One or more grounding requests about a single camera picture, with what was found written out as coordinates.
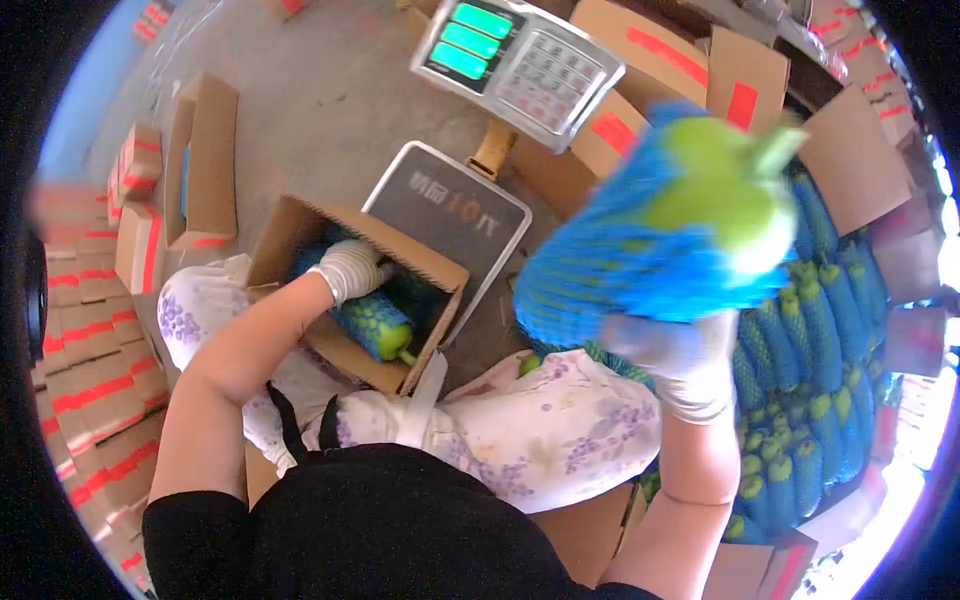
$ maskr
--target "floral pants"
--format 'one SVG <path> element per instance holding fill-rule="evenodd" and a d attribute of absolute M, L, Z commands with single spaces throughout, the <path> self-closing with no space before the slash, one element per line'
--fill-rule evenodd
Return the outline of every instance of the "floral pants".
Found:
<path fill-rule="evenodd" d="M 248 306 L 245 255 L 176 273 L 160 292 L 157 316 L 174 365 L 184 369 L 203 343 Z M 477 385 L 431 410 L 420 447 L 476 477 L 524 513 L 594 497 L 634 477 L 660 450 L 660 406 L 642 384 L 595 363 L 583 350 L 550 354 L 516 378 L 509 357 Z M 290 352 L 271 381 L 293 404 L 308 450 L 317 448 L 321 415 L 339 395 L 343 447 L 394 442 L 406 416 L 402 398 L 335 382 L 303 350 Z M 264 390 L 243 407 L 244 434 L 277 475 L 296 461 L 282 439 L 280 415 Z"/>

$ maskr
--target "scale display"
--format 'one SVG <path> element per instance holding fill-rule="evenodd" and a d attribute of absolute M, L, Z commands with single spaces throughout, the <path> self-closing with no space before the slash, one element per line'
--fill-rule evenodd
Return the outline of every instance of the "scale display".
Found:
<path fill-rule="evenodd" d="M 445 0 L 411 70 L 563 152 L 623 61 L 549 12 L 510 0 Z"/>

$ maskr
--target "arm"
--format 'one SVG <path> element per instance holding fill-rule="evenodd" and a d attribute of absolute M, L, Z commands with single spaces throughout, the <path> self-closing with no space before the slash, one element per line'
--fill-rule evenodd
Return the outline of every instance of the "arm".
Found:
<path fill-rule="evenodd" d="M 319 265 L 247 309 L 193 357 L 170 398 L 150 502 L 178 492 L 229 493 L 247 501 L 242 408 L 306 328 L 387 278 L 366 243 L 335 244 Z"/>
<path fill-rule="evenodd" d="M 622 582 L 663 600 L 699 598 L 740 475 L 733 410 L 707 425 L 663 412 L 660 491 L 600 582 Z"/>
<path fill-rule="evenodd" d="M 736 313 L 704 320 L 692 338 L 691 331 L 658 338 L 655 349 L 640 348 L 642 336 L 630 329 L 623 323 L 613 329 L 628 334 L 629 347 L 611 336 L 608 349 L 635 362 L 642 356 L 654 376 L 663 406 L 660 492 L 600 582 L 629 584 L 663 600 L 700 598 L 740 480 L 730 368 Z M 687 348 L 671 348 L 670 340 Z"/>

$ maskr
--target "white glove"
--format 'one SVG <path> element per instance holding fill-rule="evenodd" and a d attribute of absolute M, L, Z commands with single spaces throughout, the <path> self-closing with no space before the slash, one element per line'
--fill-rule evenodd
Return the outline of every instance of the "white glove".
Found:
<path fill-rule="evenodd" d="M 345 240 L 331 246 L 307 273 L 319 273 L 333 292 L 337 308 L 344 302 L 366 296 L 396 270 L 393 263 L 376 266 L 380 253 L 362 240 Z"/>
<path fill-rule="evenodd" d="M 617 315 L 600 339 L 646 370 L 654 392 L 679 419 L 707 424 L 733 405 L 731 354 L 739 313 L 725 310 L 696 324 L 669 324 Z"/>

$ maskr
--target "concrete floor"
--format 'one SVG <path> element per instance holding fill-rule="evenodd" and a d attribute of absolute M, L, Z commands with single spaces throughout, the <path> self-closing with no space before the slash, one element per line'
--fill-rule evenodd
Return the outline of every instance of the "concrete floor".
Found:
<path fill-rule="evenodd" d="M 216 251 L 168 252 L 164 274 L 252 253 L 282 192 L 359 209 L 407 141 L 423 141 L 458 160 L 477 148 L 486 113 L 411 75 L 407 63 L 414 46 L 391 0 L 318 2 L 285 24 L 262 0 L 185 0 L 113 101 L 88 157 L 90 175 L 106 180 L 134 120 L 166 134 L 177 90 L 207 71 L 240 92 L 239 233 L 234 245 Z M 534 224 L 446 351 L 448 390 L 524 347 L 508 330 L 513 313 L 504 276 L 558 223 L 513 178 L 503 179 L 505 188 L 534 208 Z M 136 297 L 135 304 L 170 366 L 156 325 L 156 295 Z M 173 384 L 177 370 L 167 372 Z"/>

